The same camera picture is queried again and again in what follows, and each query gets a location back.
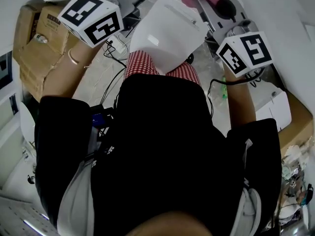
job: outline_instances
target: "white wall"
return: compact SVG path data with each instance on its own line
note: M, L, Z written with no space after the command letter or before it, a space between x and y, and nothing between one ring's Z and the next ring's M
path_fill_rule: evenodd
M242 0L247 16L263 30L286 87L315 115L315 0ZM306 184L315 186L315 156L306 168ZM315 200L310 205L315 226Z
M10 100L0 105L0 130L13 118ZM16 129L12 135L0 146L0 189L22 157L22 132Z
M30 0L0 0L0 56L12 51L21 6Z

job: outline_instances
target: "brown cardboard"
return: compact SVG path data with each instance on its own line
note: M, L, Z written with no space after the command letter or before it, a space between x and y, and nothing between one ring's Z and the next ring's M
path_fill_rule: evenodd
M47 44L32 39L21 54L20 78L27 90L39 102L45 78L59 62L61 55Z
M302 145L309 138L313 138L314 122L312 114L306 107L294 97L293 94L287 92L292 121L289 126L279 132L279 141L281 148L281 157L283 158L286 150L291 145Z
M36 33L37 22L44 3L22 6L15 27L13 57L20 64L20 55L24 47Z
M42 9L36 32L48 39L48 46L60 55L78 42L78 38L58 20L61 6L46 6Z

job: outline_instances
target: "gingham fabric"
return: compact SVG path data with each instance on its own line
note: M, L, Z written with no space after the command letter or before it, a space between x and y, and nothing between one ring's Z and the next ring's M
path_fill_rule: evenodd
M132 74L152 74L158 75L152 58L149 54L144 51L136 51L130 53L128 62L127 62L127 70L125 73L125 79L128 78ZM168 72L166 76L172 76L177 78L182 78L185 80L189 80L200 85L200 81L195 69L188 64L187 62L182 63L176 69L171 72Z

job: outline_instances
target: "black cable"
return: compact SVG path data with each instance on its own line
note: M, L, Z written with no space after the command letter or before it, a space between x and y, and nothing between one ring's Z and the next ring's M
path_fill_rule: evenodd
M136 22L136 23L132 26L131 30L128 32L128 34L126 35L125 38L128 38L128 36L130 35L130 33L132 33L133 29L135 29L136 26L137 26L139 23L140 23L140 21Z
M219 80L217 80L217 79L213 79L213 80L210 82L210 86L209 86L209 90L208 90L208 94L207 94L208 99L209 99L209 101L210 101L210 107L211 107L210 116L211 116L211 118L213 117L213 110L214 110L212 101L211 101L211 99L210 99L210 91L211 91L211 87L212 87L212 83L213 83L213 82L218 82L218 83L223 84L223 85L226 85L226 86L234 86L234 85L247 84L247 83L250 83L250 82L255 81L256 79L259 79L259 78L261 77L261 75L263 74L264 70L265 70L265 68L262 68L262 69L260 70L260 72L259 72L257 75L253 76L251 79L243 79L243 80L239 80L239 81L235 81L235 82L229 82L229 81L224 82L224 81L219 81Z
M295 206L295 205L301 206L299 203L296 203L296 204L290 204L290 205L287 205L287 206L283 206L283 207L281 207L281 209L285 208L285 207L289 207L289 206Z
M251 79L252 78L252 76L248 73L248 74L246 74L245 75L245 77L247 78L247 79ZM257 87L257 85L256 85L256 83L255 82L251 82L251 85L254 87L254 88L256 88Z
M107 94L107 92L108 92L108 89L109 89L109 87L112 85L112 83L113 83L113 81L117 78L117 76L119 75L119 74L121 74L121 72L122 71L124 71L125 70L125 67L122 69L122 70L120 70L116 75L115 75L115 77L112 79L112 81L109 83L109 85L108 85L108 87L106 88L106 90L105 90L105 93L103 94L103 97L102 97L102 99L101 99L101 101L100 101L100 105L102 105L103 103L104 103L104 101L105 101L105 99L106 99L106 94Z
M108 42L108 41L106 41L105 43L107 44L107 49L106 49L105 53L106 53L106 52L109 52L109 54L112 56L112 53L113 53L114 51L116 51L116 48L115 48L114 46L112 46L112 44L111 44L110 42Z
M107 57L107 58L110 58L110 59L113 59L112 57L110 57L110 56L107 56L105 53L103 54L105 57Z
M129 19L132 19L132 20L141 21L141 18L133 18L133 17L124 17L124 18L129 18Z
M254 71L255 74L258 74L257 71ZM255 80L256 82L261 82L261 78L259 78L258 80Z
M108 85L108 87L106 88L105 93L103 94L103 97L102 97L102 99L101 99L101 101L100 101L100 103L99 103L100 105L102 105L102 104L104 103L105 98L106 98L106 94L107 94L107 92L108 92L108 90L109 90L109 87L112 85L113 81L117 78L117 76L118 76L119 74L121 74L122 71L124 71L124 70L127 68L124 63L122 63L120 60L116 59L111 53L110 53L110 55L112 56L111 58L112 58L113 60L115 60L116 62L118 62L119 64L121 64L124 68L123 68L122 70L120 70L120 71L115 75L115 77L112 79L112 81L109 83L109 85Z

